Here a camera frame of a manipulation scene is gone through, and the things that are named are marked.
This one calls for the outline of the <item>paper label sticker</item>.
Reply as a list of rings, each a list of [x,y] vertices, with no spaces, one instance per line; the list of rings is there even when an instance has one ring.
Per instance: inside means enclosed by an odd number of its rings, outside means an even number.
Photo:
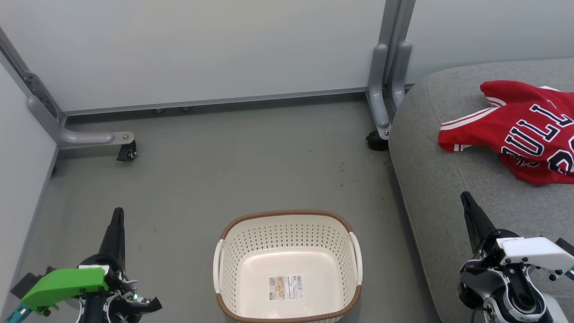
[[[286,275],[268,278],[270,301],[291,301],[305,298],[303,276]]]

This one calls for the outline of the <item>black caster wheel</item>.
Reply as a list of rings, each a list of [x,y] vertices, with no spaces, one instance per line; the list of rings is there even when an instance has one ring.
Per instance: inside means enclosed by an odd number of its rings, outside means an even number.
[[[130,162],[137,157],[137,142],[131,141],[129,144],[123,144],[117,154],[117,161]]]
[[[367,147],[373,151],[387,151],[389,149],[389,130],[381,133],[378,130],[371,131],[366,137]]]

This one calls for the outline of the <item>cream perforated laundry basket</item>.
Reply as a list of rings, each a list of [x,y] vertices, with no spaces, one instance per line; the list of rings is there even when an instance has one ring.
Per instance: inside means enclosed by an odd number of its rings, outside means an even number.
[[[270,301],[268,278],[302,275],[305,298]],[[213,255],[217,304],[236,323],[338,323],[360,301],[363,260],[351,225],[323,210],[249,214]]]

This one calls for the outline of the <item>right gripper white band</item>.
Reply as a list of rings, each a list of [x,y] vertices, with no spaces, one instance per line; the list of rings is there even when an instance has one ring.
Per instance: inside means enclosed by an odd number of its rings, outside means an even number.
[[[525,238],[506,229],[496,229],[470,192],[461,193],[463,215],[475,259],[488,268],[523,264],[548,271],[574,272],[574,245],[559,238]]]

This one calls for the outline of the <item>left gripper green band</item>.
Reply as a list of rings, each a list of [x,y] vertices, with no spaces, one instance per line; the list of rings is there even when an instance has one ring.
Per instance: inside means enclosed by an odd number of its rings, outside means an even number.
[[[59,302],[92,294],[111,295],[111,287],[126,267],[124,210],[116,207],[104,234],[99,254],[76,268],[53,270],[33,282],[21,297],[23,305],[38,314]]]

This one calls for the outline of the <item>red basketball jersey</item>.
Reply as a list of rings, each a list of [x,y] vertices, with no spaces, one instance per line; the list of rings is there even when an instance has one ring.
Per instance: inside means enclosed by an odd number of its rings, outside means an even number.
[[[489,108],[444,122],[439,147],[488,147],[518,180],[574,184],[574,92],[515,80],[483,82]]]

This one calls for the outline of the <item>grey fabric sofa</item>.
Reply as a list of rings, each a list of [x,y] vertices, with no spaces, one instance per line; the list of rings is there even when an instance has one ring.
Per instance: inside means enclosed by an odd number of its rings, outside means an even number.
[[[470,192],[495,227],[523,237],[565,239],[574,246],[574,184],[533,186],[517,180],[487,148],[447,153],[441,123],[489,104],[480,84],[516,80],[574,92],[574,58],[509,61],[449,68],[414,84],[390,131],[390,157],[425,280],[442,323],[470,323],[457,296],[459,270],[472,258],[461,193]]]

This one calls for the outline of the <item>grey partition bottom rail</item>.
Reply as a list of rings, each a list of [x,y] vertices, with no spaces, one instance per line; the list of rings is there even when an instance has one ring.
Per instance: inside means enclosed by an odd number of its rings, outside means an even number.
[[[367,92],[367,90],[368,90],[367,87],[355,87],[355,88],[344,88],[344,89],[312,91],[312,92],[274,94],[274,95],[264,95],[264,96],[223,98],[223,99],[217,99],[217,100],[195,100],[195,101],[171,102],[171,103],[163,103],[163,104],[118,106],[118,107],[112,107],[112,108],[76,109],[76,110],[63,112],[63,115],[64,115],[64,117],[90,116],[90,115],[103,114],[103,113],[137,112],[137,111],[144,111],[144,110],[180,108],[180,107],[185,107],[185,106],[194,107],[194,106],[204,106],[204,105],[240,104],[240,103],[244,103],[244,102],[257,102],[257,101],[268,101],[268,100],[291,100],[291,99],[296,99],[296,98],[310,98],[310,97],[316,97],[316,96],[332,96],[332,95],[361,93],[361,92]]]

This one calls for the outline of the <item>grey partition foot with bolts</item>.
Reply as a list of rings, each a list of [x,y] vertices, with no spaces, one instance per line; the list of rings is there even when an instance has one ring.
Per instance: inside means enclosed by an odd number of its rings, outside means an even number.
[[[135,135],[131,131],[84,132],[66,129],[63,112],[43,82],[27,67],[2,27],[0,27],[0,53],[17,74],[17,80],[26,96],[27,109],[55,141],[59,149],[121,147],[135,140]]]

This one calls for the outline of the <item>grey partition post foot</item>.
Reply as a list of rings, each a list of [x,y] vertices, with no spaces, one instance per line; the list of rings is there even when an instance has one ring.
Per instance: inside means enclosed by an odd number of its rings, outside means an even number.
[[[406,35],[416,0],[385,0],[377,46],[373,49],[368,80],[367,100],[375,130],[391,130],[394,114],[406,89],[406,74],[412,43]]]

